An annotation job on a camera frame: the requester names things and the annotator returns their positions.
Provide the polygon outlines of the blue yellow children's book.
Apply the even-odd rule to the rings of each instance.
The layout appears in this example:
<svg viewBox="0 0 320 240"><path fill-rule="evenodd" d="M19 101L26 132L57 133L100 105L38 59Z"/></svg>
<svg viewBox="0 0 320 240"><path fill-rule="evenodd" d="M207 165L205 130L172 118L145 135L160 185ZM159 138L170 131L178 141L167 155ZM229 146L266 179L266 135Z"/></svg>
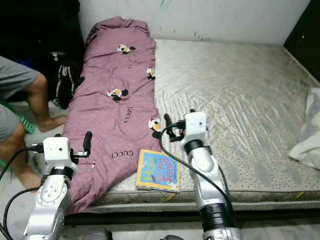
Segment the blue yellow children's book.
<svg viewBox="0 0 320 240"><path fill-rule="evenodd" d="M137 190L178 193L181 185L180 164L160 151L141 149L135 178Z"/></svg>

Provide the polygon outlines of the white patterned quilted mattress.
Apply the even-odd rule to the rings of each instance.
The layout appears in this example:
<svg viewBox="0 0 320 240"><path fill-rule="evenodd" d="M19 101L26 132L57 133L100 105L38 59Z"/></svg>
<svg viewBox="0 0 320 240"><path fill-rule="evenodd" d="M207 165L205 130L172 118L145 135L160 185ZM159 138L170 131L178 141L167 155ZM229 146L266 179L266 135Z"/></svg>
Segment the white patterned quilted mattress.
<svg viewBox="0 0 320 240"><path fill-rule="evenodd" d="M158 39L162 114L207 115L236 211L320 210L320 170L288 156L318 83L282 46Z"/></svg>

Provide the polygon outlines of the black bag with white lettering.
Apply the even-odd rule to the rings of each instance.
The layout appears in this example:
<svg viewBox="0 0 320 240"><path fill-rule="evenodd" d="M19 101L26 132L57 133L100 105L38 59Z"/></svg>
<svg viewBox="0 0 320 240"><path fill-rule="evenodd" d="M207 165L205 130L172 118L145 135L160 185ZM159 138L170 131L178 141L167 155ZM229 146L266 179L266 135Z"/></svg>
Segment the black bag with white lettering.
<svg viewBox="0 0 320 240"><path fill-rule="evenodd" d="M54 82L53 103L66 110L73 100L74 92L83 81L82 64L63 51L52 51L49 55L52 60L50 79Z"/></svg>

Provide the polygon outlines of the purple cartoon print blanket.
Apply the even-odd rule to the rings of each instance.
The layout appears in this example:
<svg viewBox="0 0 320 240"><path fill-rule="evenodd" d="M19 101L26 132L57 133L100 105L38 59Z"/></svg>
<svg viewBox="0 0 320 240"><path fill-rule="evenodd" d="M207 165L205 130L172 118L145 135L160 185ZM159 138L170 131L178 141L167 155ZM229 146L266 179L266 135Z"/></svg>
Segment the purple cartoon print blanket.
<svg viewBox="0 0 320 240"><path fill-rule="evenodd" d="M147 24L120 16L96 23L87 37L82 83L68 106L62 135L90 156L71 179L66 214L81 213L137 171L141 150L159 151L160 114L154 99L156 42Z"/></svg>

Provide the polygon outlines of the silver left robot leg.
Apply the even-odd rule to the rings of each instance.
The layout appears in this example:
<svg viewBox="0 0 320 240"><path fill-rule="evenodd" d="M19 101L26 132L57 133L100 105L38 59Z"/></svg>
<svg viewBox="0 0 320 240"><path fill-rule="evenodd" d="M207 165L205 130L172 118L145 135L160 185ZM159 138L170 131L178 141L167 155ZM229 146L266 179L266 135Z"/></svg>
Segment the silver left robot leg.
<svg viewBox="0 0 320 240"><path fill-rule="evenodd" d="M106 230L104 227L94 227L89 229L81 237L81 240L114 240L111 231Z"/></svg>

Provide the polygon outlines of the person in grey shorts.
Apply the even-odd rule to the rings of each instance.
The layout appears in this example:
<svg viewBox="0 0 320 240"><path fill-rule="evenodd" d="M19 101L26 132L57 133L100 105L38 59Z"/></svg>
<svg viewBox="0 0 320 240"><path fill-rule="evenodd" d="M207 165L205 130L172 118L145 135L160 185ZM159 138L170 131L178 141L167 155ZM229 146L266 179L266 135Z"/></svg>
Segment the person in grey shorts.
<svg viewBox="0 0 320 240"><path fill-rule="evenodd" d="M19 93L28 103L42 133L53 130L66 122L66 116L50 115L48 82L39 71L8 58L0 57L0 100L8 101ZM27 154L19 153L25 148L26 124L22 118L4 105L0 105L0 158L11 159L11 168L26 189L38 188L41 178L28 164Z"/></svg>

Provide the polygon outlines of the black tufted headboard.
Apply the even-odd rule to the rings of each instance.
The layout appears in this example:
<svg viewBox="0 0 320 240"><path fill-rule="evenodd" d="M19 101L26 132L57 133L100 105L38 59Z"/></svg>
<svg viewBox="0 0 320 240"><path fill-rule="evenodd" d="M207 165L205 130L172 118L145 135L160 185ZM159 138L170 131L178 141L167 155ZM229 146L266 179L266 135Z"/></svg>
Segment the black tufted headboard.
<svg viewBox="0 0 320 240"><path fill-rule="evenodd" d="M284 47L320 83L320 0L310 0Z"/></svg>

